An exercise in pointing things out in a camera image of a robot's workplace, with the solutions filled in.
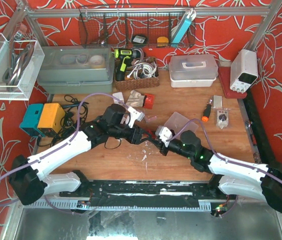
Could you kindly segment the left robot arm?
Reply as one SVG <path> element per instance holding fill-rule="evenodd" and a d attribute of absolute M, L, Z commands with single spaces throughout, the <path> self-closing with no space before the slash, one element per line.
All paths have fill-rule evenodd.
<path fill-rule="evenodd" d="M 110 105 L 101 116 L 83 123 L 78 131 L 53 147 L 30 157 L 17 156 L 9 176 L 11 187 L 25 206 L 44 195 L 77 191 L 86 181 L 82 172 L 73 170 L 66 174 L 52 174 L 52 171 L 75 156 L 106 143 L 108 138 L 125 139 L 139 145 L 144 142 L 142 137 L 147 131 L 135 122 L 144 117 L 143 112 L 131 106 Z"/>

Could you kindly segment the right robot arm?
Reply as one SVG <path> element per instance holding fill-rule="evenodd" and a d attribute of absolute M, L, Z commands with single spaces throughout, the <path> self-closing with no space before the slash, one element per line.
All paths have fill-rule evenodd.
<path fill-rule="evenodd" d="M 160 152 L 176 153 L 190 159 L 199 172 L 219 178 L 217 188 L 225 195 L 241 195 L 266 202 L 282 213 L 282 164 L 245 162 L 213 152 L 202 146 L 200 138 L 187 130 L 176 139 L 172 131 L 161 126 L 156 131 Z"/>

